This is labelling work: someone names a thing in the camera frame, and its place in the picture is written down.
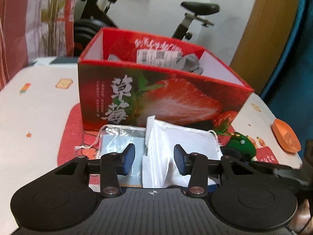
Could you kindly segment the person's right hand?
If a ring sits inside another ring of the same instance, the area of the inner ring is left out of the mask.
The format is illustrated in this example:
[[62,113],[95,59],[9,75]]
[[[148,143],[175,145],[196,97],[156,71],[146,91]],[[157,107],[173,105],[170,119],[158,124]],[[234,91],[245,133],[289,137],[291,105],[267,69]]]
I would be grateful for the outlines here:
[[293,216],[289,228],[296,234],[312,234],[312,215],[310,213],[309,201],[305,199]]

